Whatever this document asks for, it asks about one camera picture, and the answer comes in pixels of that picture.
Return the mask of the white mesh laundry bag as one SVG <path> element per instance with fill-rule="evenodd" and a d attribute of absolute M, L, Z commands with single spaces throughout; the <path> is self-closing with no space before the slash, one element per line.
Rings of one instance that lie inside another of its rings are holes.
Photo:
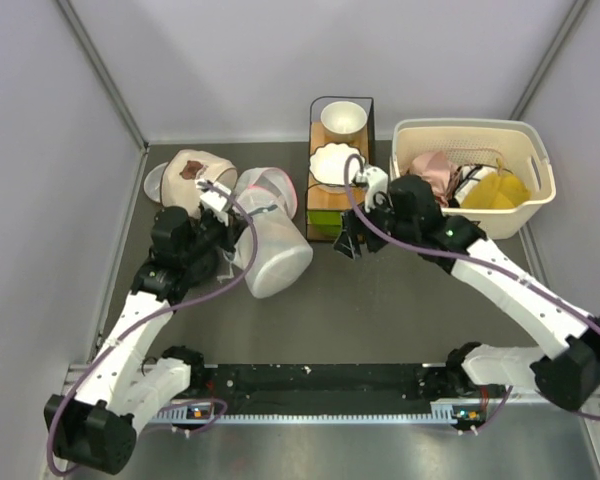
<path fill-rule="evenodd" d="M 258 243 L 245 281 L 255 298 L 268 298 L 299 279 L 313 260 L 313 249 L 276 202 L 239 203 L 253 220 Z"/>

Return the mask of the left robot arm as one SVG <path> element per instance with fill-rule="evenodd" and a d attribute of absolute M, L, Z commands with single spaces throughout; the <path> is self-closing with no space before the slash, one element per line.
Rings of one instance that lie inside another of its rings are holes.
<path fill-rule="evenodd" d="M 181 347 L 136 377 L 149 347 L 176 311 L 187 307 L 189 290 L 212 277 L 220 251 L 234 252 L 243 232 L 254 233 L 240 206 L 202 207 L 199 219 L 182 207 L 154 216 L 148 256 L 136 272 L 119 318 L 99 352 L 64 395 L 45 407 L 47 465 L 55 476 L 86 467 L 115 475 L 128 463 L 141 432 L 182 393 L 196 396 L 207 374 L 200 357 Z M 62 459 L 71 469 L 61 470 Z"/>

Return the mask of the black wire wooden rack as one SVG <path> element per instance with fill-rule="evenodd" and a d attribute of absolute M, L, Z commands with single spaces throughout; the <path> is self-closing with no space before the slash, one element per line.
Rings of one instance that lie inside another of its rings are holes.
<path fill-rule="evenodd" d="M 352 101 L 362 106 L 367 115 L 367 124 L 363 130 L 358 133 L 353 140 L 340 141 L 332 139 L 324 129 L 320 121 L 320 113 L 322 109 L 331 102 L 334 101 Z M 356 147 L 366 158 L 366 163 L 375 164 L 375 110 L 374 110 L 374 99 L 371 97 L 363 96 L 321 96 L 315 99 L 309 110 L 309 153 L 311 155 L 317 150 L 318 147 L 324 146 L 329 143 L 345 143 L 350 146 Z M 329 242 L 335 240 L 334 238 L 325 237 L 312 237 L 308 232 L 308 217 L 307 214 L 310 210 L 335 210 L 342 213 L 350 207 L 349 200 L 344 192 L 343 187 L 329 187 L 326 185 L 319 184 L 312 176 L 309 170 L 309 160 L 307 163 L 308 171 L 308 183 L 305 199 L 305 227 L 306 227 L 306 238 L 310 242 Z"/>

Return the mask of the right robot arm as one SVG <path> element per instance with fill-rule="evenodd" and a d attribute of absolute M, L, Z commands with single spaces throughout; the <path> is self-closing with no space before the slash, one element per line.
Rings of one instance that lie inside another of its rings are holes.
<path fill-rule="evenodd" d="M 345 187 L 364 187 L 363 204 L 342 214 L 335 250 L 355 259 L 393 244 L 419 254 L 474 288 L 535 342 L 532 347 L 468 343 L 447 360 L 446 380 L 467 396 L 483 385 L 538 391 L 554 405 L 579 411 L 600 387 L 600 315 L 559 298 L 510 260 L 476 224 L 441 212 L 428 183 L 394 181 L 369 167 Z"/>

